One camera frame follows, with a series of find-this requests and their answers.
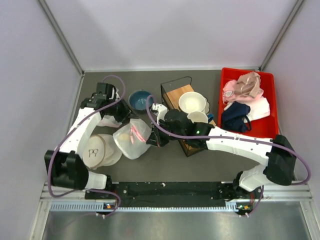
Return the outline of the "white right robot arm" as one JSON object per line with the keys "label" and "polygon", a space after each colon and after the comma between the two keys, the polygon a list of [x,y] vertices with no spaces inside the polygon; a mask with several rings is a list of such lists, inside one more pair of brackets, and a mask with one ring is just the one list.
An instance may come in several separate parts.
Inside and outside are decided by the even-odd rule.
{"label": "white right robot arm", "polygon": [[163,147],[169,141],[179,140],[194,149],[226,152],[257,162],[257,166],[235,177],[233,192],[239,198],[264,185],[292,184],[296,156],[283,135],[257,138],[230,132],[209,123],[192,122],[186,113],[169,110],[162,104],[152,104],[147,114],[152,126],[149,145]]}

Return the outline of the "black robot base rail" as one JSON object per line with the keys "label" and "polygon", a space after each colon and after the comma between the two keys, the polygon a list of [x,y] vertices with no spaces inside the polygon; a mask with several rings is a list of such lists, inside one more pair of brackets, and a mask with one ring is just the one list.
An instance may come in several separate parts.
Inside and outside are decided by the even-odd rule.
{"label": "black robot base rail", "polygon": [[248,192],[235,182],[118,182],[107,180],[107,191],[121,199],[124,208],[208,208],[225,207],[232,200],[250,201],[241,213],[250,213],[254,201],[263,197],[263,188]]}

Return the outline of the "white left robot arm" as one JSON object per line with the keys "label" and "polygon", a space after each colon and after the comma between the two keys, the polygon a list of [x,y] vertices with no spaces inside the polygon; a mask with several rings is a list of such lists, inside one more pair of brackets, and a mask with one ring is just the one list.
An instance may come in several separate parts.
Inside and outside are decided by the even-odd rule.
{"label": "white left robot arm", "polygon": [[109,198],[114,187],[108,183],[108,176],[89,171],[82,156],[92,132],[105,116],[122,125],[129,121],[131,114],[117,88],[99,82],[91,97],[82,101],[68,134],[54,150],[48,150],[44,155],[49,192],[53,186],[67,188],[71,192],[95,189],[102,198]]}

